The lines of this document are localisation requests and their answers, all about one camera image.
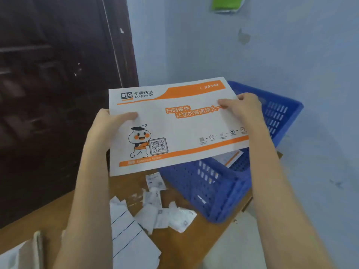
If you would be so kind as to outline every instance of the brown tabletop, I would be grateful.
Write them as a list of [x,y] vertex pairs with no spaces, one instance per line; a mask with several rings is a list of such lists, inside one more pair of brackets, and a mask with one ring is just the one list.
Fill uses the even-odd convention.
[[[126,199],[128,209],[135,215],[142,207],[142,188],[147,189],[145,175],[156,170],[110,178],[110,197],[116,195]],[[177,206],[194,209],[181,194],[166,183],[168,190],[161,191],[162,205],[167,208],[171,201]],[[235,211],[221,224],[208,222],[198,214],[184,233],[166,229],[155,229],[150,238],[162,252],[158,268],[197,268],[218,238],[226,230],[236,214],[252,198],[252,190],[245,195]],[[73,199],[73,191],[0,229],[0,253],[32,238],[41,230],[44,236],[44,257],[46,268],[52,268],[61,245],[61,232],[66,229]]]

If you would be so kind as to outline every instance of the green paper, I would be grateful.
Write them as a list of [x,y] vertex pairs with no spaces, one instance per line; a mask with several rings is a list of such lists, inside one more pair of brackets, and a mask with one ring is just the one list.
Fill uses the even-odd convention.
[[213,0],[213,10],[236,10],[240,8],[242,0]]

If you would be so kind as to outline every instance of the door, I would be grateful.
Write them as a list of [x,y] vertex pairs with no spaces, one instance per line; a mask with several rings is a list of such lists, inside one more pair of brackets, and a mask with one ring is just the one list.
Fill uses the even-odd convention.
[[131,86],[126,0],[0,0],[0,227],[74,189],[108,89]]

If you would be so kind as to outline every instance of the person's right arm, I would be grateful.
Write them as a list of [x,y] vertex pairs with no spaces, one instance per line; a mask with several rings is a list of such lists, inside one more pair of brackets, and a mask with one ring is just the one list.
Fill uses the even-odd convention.
[[218,103],[231,108],[249,135],[254,207],[267,267],[334,268],[282,171],[258,97],[245,93],[238,99]]

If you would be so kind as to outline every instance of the person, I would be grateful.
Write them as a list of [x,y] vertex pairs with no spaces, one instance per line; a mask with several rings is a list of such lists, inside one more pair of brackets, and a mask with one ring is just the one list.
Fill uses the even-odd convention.
[[[254,94],[219,99],[249,135],[252,190],[268,268],[334,268],[326,249],[295,198],[280,166]],[[118,128],[137,113],[110,115],[101,109],[84,145],[74,200],[54,269],[112,268],[112,238],[106,151]]]

